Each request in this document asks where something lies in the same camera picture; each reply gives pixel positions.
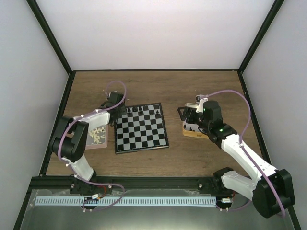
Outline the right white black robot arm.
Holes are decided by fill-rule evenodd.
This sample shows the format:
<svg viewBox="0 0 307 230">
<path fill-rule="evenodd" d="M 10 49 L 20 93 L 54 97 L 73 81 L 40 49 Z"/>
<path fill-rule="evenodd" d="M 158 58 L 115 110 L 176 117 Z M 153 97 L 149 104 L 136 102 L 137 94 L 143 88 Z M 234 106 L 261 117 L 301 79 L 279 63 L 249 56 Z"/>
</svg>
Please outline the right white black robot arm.
<svg viewBox="0 0 307 230">
<path fill-rule="evenodd" d="M 293 182 L 286 169 L 278 170 L 262 159 L 225 123 L 217 101 L 206 98 L 198 103 L 177 109 L 180 119 L 196 125 L 200 132 L 218 148 L 229 154 L 245 170 L 248 177 L 226 167 L 215 172 L 213 187 L 216 192 L 234 190 L 249 199 L 265 218 L 283 214 L 295 204 Z"/>
</svg>

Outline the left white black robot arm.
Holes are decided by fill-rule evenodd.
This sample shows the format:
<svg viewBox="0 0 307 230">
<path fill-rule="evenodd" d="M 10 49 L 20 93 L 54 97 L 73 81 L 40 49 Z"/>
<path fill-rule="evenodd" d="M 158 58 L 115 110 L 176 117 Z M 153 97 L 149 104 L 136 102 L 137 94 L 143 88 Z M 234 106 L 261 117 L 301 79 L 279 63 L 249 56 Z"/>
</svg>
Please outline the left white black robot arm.
<svg viewBox="0 0 307 230">
<path fill-rule="evenodd" d="M 89 132 L 107 127 L 125 112 L 125 95 L 113 91 L 107 101 L 91 113 L 79 117 L 63 116 L 56 126 L 49 147 L 74 171 L 75 177 L 82 179 L 81 188 L 86 193 L 94 193 L 98 188 L 98 181 L 92 178 L 95 171 L 84 155 Z"/>
</svg>

